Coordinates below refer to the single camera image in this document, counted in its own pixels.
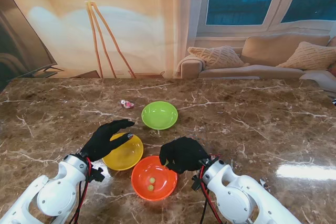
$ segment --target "sofa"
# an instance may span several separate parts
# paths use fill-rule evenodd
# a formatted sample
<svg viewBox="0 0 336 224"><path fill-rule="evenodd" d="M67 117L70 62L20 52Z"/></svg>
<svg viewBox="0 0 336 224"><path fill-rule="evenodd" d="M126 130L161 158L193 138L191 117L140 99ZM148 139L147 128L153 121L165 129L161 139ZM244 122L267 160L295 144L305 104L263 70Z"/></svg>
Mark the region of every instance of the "sofa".
<svg viewBox="0 0 336 224"><path fill-rule="evenodd" d="M181 64L181 78L309 79L316 81L329 96L336 97L336 77L330 72L276 67L286 62L303 41L319 46L336 46L336 37L330 40L329 35L282 33L252 36L243 47L233 48L249 66L204 70L200 61L191 59Z"/></svg>

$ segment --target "orange bowl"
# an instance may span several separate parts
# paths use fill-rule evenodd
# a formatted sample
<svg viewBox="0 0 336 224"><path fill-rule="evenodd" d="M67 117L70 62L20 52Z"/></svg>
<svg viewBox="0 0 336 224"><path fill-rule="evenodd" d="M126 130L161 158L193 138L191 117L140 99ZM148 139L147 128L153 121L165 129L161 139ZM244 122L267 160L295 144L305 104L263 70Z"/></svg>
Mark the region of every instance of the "orange bowl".
<svg viewBox="0 0 336 224"><path fill-rule="evenodd" d="M177 184L177 173L164 167L159 156L146 157L134 167L131 177L134 191L143 199L158 201L168 197ZM149 191L148 186L153 185L154 190Z"/></svg>

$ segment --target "small toy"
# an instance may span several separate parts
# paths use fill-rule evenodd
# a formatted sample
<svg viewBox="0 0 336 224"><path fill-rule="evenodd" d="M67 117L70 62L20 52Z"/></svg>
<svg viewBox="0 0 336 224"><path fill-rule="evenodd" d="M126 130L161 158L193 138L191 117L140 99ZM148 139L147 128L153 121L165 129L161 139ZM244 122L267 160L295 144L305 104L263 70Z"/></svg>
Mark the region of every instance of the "small toy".
<svg viewBox="0 0 336 224"><path fill-rule="evenodd" d="M131 103L131 102L127 101L127 100L121 100L120 103L126 109L131 109L131 108L134 107L134 103Z"/></svg>

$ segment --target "wire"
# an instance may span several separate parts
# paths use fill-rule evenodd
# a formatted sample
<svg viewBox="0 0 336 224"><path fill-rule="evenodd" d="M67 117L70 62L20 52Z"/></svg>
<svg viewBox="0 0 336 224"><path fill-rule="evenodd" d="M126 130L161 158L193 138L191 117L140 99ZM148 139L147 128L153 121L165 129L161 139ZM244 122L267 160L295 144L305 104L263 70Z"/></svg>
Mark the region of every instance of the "wire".
<svg viewBox="0 0 336 224"><path fill-rule="evenodd" d="M200 223L199 224L202 224L203 223L203 220L204 220L204 216L205 216L205 211L206 211L206 206L208 205L208 199L206 198L205 199L205 203L204 203L204 208L203 208L203 213L202 213L202 217L201 217L201 220L199 221Z"/></svg>
<svg viewBox="0 0 336 224"><path fill-rule="evenodd" d="M91 175L91 169L92 169L92 164L91 160L87 157L87 173L85 176L85 185L84 185L84 190L83 193L81 193L81 182L79 183L79 201L78 201L78 207L75 211L75 214L73 215L72 219L70 220L69 224L72 224L72 221L74 220L74 224L78 224L78 218L79 218L79 213L80 213L80 208L82 207L82 204L85 199L86 192L88 190L88 185L89 185L89 177Z"/></svg>
<svg viewBox="0 0 336 224"><path fill-rule="evenodd" d="M204 185L204 183L203 183L203 181L202 181L203 171L204 171L204 166L202 166L202 168L201 168L201 172L200 172L201 190L202 190L202 192L203 192L205 198L207 199L208 204L209 204L209 206L210 206L210 208L211 208L211 211L212 211L212 213L215 215L215 217L216 217L218 223L223 224L222 221L221 221L221 219L220 219L220 217L218 216L218 213L217 213L217 211L216 211L214 205L213 205L212 202L211 202L211 198L210 198L209 194L206 193L205 185Z"/></svg>

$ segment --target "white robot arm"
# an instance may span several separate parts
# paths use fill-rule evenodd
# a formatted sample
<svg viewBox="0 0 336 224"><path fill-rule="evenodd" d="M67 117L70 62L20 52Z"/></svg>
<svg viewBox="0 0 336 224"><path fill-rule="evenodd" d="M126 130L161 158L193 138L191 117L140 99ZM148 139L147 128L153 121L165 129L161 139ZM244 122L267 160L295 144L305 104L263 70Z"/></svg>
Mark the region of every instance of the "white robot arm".
<svg viewBox="0 0 336 224"><path fill-rule="evenodd" d="M0 224L43 224L29 211L34 201L41 212L55 216L52 224L64 224L76 203L76 186L86 179L87 164L73 155L59 163L55 178L42 175L34 180L0 219ZM221 214L229 221L250 224L249 217L257 205L259 215L254 224L299 224L300 222L253 178L237 176L229 165L218 160L202 177L214 192Z"/></svg>
<svg viewBox="0 0 336 224"><path fill-rule="evenodd" d="M257 205L259 215L254 224L300 224L275 197L266 191L253 178L236 175L230 165L218 160L202 177L217 198L221 214L233 223L252 223L249 219Z"/></svg>
<svg viewBox="0 0 336 224"><path fill-rule="evenodd" d="M52 224L63 224L76 203L76 186L86 179L87 164L68 155L58 164L58 174L49 179L42 175L34 180L0 219L0 224L43 224L28 210L34 201L38 209L56 218Z"/></svg>

